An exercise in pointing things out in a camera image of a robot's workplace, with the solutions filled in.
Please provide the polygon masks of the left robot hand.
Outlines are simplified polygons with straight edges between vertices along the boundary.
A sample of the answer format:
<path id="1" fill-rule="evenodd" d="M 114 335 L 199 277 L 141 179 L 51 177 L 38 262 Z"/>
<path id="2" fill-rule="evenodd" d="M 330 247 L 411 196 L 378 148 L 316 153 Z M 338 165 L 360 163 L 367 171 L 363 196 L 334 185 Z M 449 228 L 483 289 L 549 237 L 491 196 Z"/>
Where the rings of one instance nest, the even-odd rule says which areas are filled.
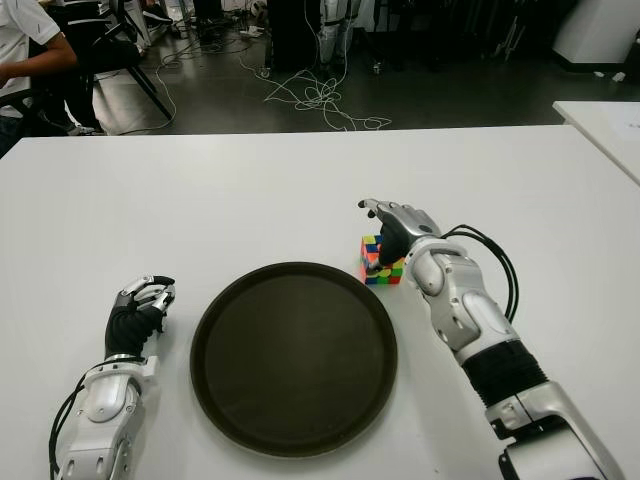
<path id="1" fill-rule="evenodd" d="M 175 280 L 142 276 L 116 295 L 104 335 L 104 358 L 139 357 L 151 335 L 163 332 L 167 310 L 175 300 Z"/>

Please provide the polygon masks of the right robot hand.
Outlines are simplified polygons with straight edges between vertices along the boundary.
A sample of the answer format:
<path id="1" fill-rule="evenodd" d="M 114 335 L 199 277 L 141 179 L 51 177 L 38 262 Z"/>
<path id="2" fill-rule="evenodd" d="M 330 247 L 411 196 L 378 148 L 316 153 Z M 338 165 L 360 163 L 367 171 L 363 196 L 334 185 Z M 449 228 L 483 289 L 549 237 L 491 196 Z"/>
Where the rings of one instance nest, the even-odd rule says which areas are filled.
<path id="1" fill-rule="evenodd" d="M 439 227 L 431 217 L 411 205 L 368 198 L 360 200 L 358 207 L 366 209 L 369 218 L 377 218 L 382 224 L 378 259 L 369 267 L 370 271 L 381 270 L 404 258 L 412 246 L 424 237 L 441 236 Z"/>

